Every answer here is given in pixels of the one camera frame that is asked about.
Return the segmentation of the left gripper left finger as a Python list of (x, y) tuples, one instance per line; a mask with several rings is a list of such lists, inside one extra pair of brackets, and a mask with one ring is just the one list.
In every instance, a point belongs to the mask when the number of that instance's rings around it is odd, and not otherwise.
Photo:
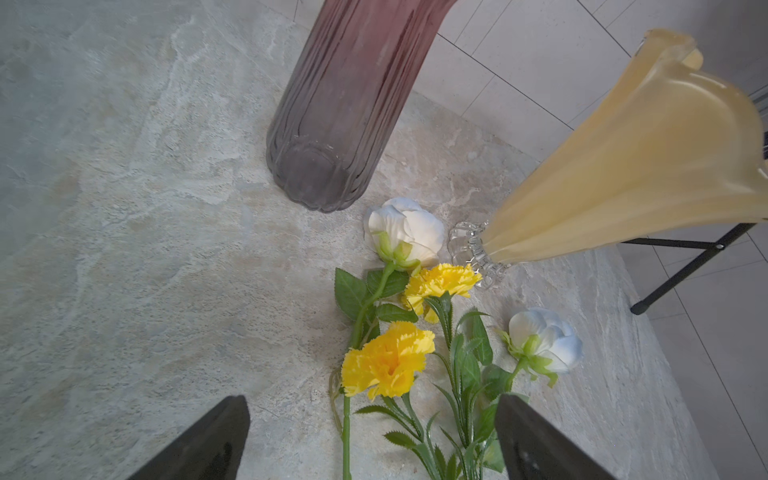
[(249, 427), (246, 398), (227, 396), (129, 479), (234, 480)]

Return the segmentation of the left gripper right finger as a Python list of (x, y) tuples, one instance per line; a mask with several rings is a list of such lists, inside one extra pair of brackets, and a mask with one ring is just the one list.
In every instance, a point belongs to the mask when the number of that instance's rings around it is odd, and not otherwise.
[(499, 397), (495, 430), (510, 479), (614, 480), (518, 396)]

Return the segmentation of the yellow carnation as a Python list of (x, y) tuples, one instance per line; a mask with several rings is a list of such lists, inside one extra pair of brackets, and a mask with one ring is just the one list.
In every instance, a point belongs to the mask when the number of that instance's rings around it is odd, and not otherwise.
[(424, 427), (415, 414), (409, 393), (416, 376), (427, 363), (427, 356), (435, 351), (435, 334), (415, 324), (398, 321), (385, 333), (367, 342), (359, 349), (351, 349), (344, 357), (341, 368), (343, 390), (342, 421), (342, 477), (350, 479), (351, 471), (351, 398), (365, 393), (370, 401), (380, 397), (381, 405), (359, 410), (361, 414), (380, 413), (394, 420), (400, 428), (385, 434), (392, 444), (414, 453), (432, 479), (438, 477), (429, 428)]
[(491, 436), (492, 424), (486, 416), (490, 412), (483, 396), (483, 373), (493, 363), (493, 352), (482, 313), (471, 309), (460, 319), (453, 313), (456, 297), (469, 297), (481, 280), (480, 274), (470, 267), (440, 264), (422, 278), (420, 293), (424, 315), (415, 325), (435, 334), (434, 356), (443, 367), (447, 384), (438, 387), (452, 415), (453, 432), (443, 435), (450, 448), (442, 449), (432, 432), (436, 416), (422, 420), (429, 428), (434, 459), (438, 469), (436, 479), (481, 479), (486, 470), (502, 471), (498, 443)]

